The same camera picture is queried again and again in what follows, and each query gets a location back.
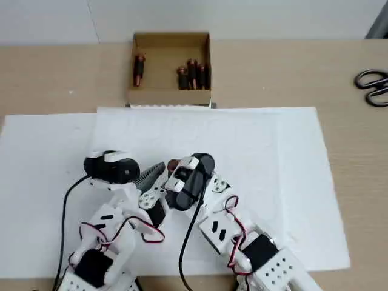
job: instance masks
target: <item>cardboard box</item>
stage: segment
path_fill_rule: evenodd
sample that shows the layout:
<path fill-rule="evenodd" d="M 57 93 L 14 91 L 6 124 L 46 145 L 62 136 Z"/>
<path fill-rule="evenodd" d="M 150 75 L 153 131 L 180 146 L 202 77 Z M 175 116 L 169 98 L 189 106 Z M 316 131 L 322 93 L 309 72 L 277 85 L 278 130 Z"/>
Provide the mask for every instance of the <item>cardboard box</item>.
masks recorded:
<path fill-rule="evenodd" d="M 133 86 L 135 56 L 145 56 L 140 87 Z M 210 90 L 179 90 L 176 69 L 188 59 L 210 63 L 210 36 L 207 32 L 135 33 L 131 56 L 128 101 L 132 105 L 209 105 Z"/>

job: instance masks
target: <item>scissors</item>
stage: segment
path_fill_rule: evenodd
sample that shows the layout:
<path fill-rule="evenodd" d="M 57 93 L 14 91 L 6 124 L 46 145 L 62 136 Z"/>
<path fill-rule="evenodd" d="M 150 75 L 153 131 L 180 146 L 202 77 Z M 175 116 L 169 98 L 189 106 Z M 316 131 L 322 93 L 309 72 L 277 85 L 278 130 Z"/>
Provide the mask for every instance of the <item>scissors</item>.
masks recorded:
<path fill-rule="evenodd" d="M 375 75 L 378 78 L 375 81 L 363 83 L 361 80 L 367 75 Z M 374 99 L 374 97 L 378 95 L 382 95 L 384 93 L 388 93 L 388 72 L 384 72 L 381 70 L 370 69 L 360 72 L 354 78 L 354 85 L 359 89 L 370 89 L 375 88 L 376 90 L 372 90 L 365 95 L 365 102 L 374 107 L 387 107 L 388 101 L 386 102 L 378 102 Z"/>

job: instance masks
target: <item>white paper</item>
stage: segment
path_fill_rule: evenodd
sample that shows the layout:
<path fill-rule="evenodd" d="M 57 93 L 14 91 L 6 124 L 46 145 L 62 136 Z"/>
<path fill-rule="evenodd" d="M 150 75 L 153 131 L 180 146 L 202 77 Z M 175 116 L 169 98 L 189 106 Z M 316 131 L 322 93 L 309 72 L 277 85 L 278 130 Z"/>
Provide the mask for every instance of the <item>white paper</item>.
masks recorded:
<path fill-rule="evenodd" d="M 91 113 L 6 116 L 0 138 L 0 277 L 54 277 L 64 194 L 85 175 L 94 123 Z M 109 200 L 89 189 L 81 184 L 68 200 L 64 265 L 79 245 L 79 222 Z"/>
<path fill-rule="evenodd" d="M 315 109 L 252 110 L 279 116 L 279 184 L 286 237 L 292 238 L 287 242 L 307 270 L 349 267 L 343 225 Z M 0 242 L 0 261 L 4 262 L 0 264 L 1 278 L 54 276 L 64 192 L 84 174 L 82 162 L 89 152 L 94 125 L 92 113 L 6 118 L 0 138 L 0 219 L 7 224 L 2 228 L 4 239 Z M 109 199 L 110 194 L 88 184 L 81 184 L 72 192 L 67 207 L 66 255 L 79 246 L 79 222 L 88 221 Z M 189 220 L 175 222 L 187 225 Z M 192 243 L 195 241 L 191 238 L 187 249 Z M 219 256 L 214 253 L 213 259 L 196 261 L 185 256 L 184 270 L 222 272 Z M 140 274 L 178 273 L 176 258 L 166 260 L 166 264 L 173 266 L 166 270 L 157 267 L 158 257 L 135 258 L 134 262 L 140 260 L 149 262 L 136 266 Z"/>
<path fill-rule="evenodd" d="M 350 267 L 330 163 L 314 107 L 218 109 L 278 114 L 285 245 L 308 271 Z"/>

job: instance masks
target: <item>white wall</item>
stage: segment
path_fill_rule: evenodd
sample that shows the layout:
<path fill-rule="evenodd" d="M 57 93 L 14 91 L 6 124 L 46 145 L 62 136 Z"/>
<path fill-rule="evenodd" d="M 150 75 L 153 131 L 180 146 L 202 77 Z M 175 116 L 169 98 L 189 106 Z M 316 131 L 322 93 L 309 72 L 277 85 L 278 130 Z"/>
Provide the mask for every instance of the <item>white wall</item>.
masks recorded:
<path fill-rule="evenodd" d="M 363 38 L 386 0 L 0 0 L 0 44 L 128 41 L 136 30 L 228 38 Z"/>

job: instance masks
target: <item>table surface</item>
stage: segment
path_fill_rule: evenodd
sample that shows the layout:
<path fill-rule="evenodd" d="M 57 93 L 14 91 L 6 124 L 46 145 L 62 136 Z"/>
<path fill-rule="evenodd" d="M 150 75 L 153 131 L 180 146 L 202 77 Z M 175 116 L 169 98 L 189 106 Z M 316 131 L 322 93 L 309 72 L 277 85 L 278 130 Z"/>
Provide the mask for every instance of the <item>table surface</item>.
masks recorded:
<path fill-rule="evenodd" d="M 128 44 L 0 47 L 0 116 L 124 106 Z M 323 290 L 385 290 L 388 109 L 366 105 L 356 73 L 388 67 L 388 41 L 212 41 L 218 107 L 315 106 L 324 132 L 352 267 L 317 272 Z M 183 290 L 179 278 L 141 278 Z M 50 279 L 3 279 L 1 290 L 50 290 Z M 196 276 L 194 290 L 231 290 L 232 276 Z"/>

